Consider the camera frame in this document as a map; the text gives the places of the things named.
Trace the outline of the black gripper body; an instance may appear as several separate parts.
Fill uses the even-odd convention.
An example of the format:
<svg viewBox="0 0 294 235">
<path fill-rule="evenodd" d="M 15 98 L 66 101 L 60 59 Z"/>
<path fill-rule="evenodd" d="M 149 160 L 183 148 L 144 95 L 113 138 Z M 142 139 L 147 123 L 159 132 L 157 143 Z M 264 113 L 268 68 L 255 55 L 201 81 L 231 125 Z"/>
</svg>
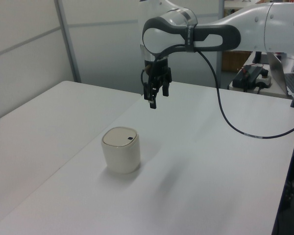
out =
<svg viewBox="0 0 294 235">
<path fill-rule="evenodd" d="M 151 84 L 169 84 L 172 82 L 171 69 L 168 65 L 168 59 L 148 61 L 145 60 L 144 71 L 148 75 L 148 82 Z"/>
</svg>

